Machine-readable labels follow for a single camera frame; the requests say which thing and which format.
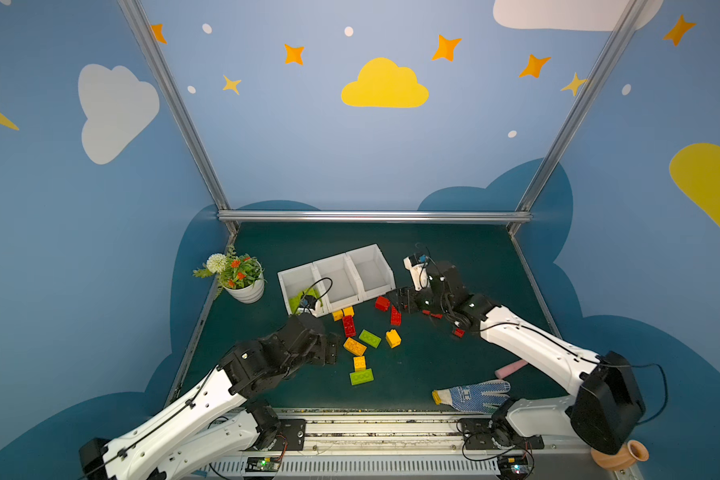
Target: yellow cloud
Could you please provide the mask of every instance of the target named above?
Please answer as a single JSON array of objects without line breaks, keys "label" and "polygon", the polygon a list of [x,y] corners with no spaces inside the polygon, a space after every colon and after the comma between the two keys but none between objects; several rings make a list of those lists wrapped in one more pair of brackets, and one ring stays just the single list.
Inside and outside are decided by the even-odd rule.
[{"label": "yellow cloud", "polygon": [[683,148],[670,162],[670,175],[720,227],[720,147],[693,144]]},{"label": "yellow cloud", "polygon": [[420,107],[429,90],[416,80],[416,73],[387,58],[374,58],[360,70],[358,80],[342,90],[342,101],[351,107]]}]

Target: white flower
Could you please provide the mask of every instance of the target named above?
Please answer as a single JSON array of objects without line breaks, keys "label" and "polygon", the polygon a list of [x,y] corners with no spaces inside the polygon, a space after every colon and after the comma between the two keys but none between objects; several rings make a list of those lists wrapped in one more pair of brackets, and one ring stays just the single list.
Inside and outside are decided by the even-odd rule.
[{"label": "white flower", "polygon": [[212,274],[218,274],[226,268],[226,256],[224,254],[213,254],[208,257],[206,267]]}]

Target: white storage bin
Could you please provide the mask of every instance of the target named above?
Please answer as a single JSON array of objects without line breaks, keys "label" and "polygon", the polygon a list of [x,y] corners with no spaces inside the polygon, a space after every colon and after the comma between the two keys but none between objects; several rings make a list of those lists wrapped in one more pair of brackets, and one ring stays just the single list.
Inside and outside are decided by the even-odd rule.
[{"label": "white storage bin", "polygon": [[[288,310],[289,315],[292,315],[293,312],[291,312],[291,306],[288,299],[293,298],[305,289],[309,288],[311,284],[315,283],[320,278],[320,275],[318,274],[317,268],[315,268],[314,264],[306,264],[296,268],[291,268],[290,270],[278,272],[277,278],[280,281],[282,299],[286,302],[286,310]],[[315,285],[317,292],[319,292],[320,295],[325,293],[326,287],[328,286],[327,284],[329,283],[330,282],[323,281]],[[326,295],[318,302],[316,315],[325,315],[330,312]]]},{"label": "white storage bin", "polygon": [[[331,312],[362,302],[358,294],[362,291],[360,277],[347,254],[330,256],[318,260],[313,265],[317,267],[318,278],[327,277],[333,280],[333,286],[326,295]],[[331,282],[327,280],[320,283],[326,288],[331,285]]]},{"label": "white storage bin", "polygon": [[[277,278],[288,314],[293,314],[288,299],[326,277],[333,280],[333,286],[328,290],[328,294],[320,299],[315,311],[316,316],[338,312],[394,290],[392,269],[389,268],[382,251],[376,244],[368,245],[346,254],[330,256],[278,272]],[[323,295],[330,285],[330,282],[323,280],[317,283],[315,288]]]},{"label": "white storage bin", "polygon": [[378,245],[368,245],[347,252],[360,276],[360,301],[365,302],[394,290],[394,275]]}]

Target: lego brick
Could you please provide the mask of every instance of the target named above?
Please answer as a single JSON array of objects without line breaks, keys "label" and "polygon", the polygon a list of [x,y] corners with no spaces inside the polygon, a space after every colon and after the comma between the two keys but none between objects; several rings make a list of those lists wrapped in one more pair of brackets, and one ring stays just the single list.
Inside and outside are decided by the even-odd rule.
[{"label": "lego brick", "polygon": [[360,370],[359,372],[353,372],[349,374],[349,381],[353,385],[360,385],[361,383],[368,383],[373,381],[373,370]]},{"label": "lego brick", "polygon": [[395,348],[400,345],[400,341],[400,335],[398,335],[398,332],[395,329],[387,332],[387,343],[390,347]]},{"label": "lego brick", "polygon": [[366,342],[373,348],[378,348],[378,344],[382,342],[382,339],[374,335],[373,333],[370,333],[367,330],[364,330],[360,333],[360,340]]},{"label": "lego brick", "polygon": [[384,296],[380,296],[379,298],[377,298],[376,308],[378,308],[382,312],[386,312],[387,310],[389,310],[389,299]]},{"label": "lego brick", "polygon": [[333,321],[337,322],[337,321],[341,320],[342,318],[344,318],[345,316],[355,316],[355,309],[348,306],[345,309],[341,309],[338,312],[334,312],[333,313]]},{"label": "lego brick", "polygon": [[392,318],[389,320],[389,322],[395,326],[400,326],[400,323],[402,321],[403,315],[398,312],[398,309],[392,308]]},{"label": "lego brick", "polygon": [[344,348],[350,351],[355,356],[363,356],[367,347],[355,339],[347,338],[344,342]]},{"label": "lego brick", "polygon": [[353,360],[355,360],[355,371],[356,372],[365,370],[365,357],[364,356],[356,356]]},{"label": "lego brick", "polygon": [[355,331],[355,321],[352,319],[351,316],[346,315],[344,318],[342,318],[342,322],[344,323],[344,334],[347,337],[357,335],[357,332]]}]

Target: yellow lego brick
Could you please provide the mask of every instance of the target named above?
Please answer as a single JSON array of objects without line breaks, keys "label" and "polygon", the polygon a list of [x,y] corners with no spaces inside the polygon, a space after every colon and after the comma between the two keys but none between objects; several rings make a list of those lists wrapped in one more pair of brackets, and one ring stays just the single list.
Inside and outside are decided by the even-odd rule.
[{"label": "yellow lego brick", "polygon": [[355,316],[355,309],[348,306],[344,310],[339,310],[338,312],[333,313],[333,321],[337,322],[344,318],[345,316]]},{"label": "yellow lego brick", "polygon": [[395,329],[387,332],[387,343],[392,348],[400,345],[400,335],[398,335],[398,332]]},{"label": "yellow lego brick", "polygon": [[356,356],[355,357],[355,371],[359,372],[360,370],[365,370],[365,357],[364,356]]},{"label": "yellow lego brick", "polygon": [[353,338],[348,338],[347,341],[344,342],[344,348],[349,350],[355,356],[363,356],[365,349],[367,349],[365,345]]}]

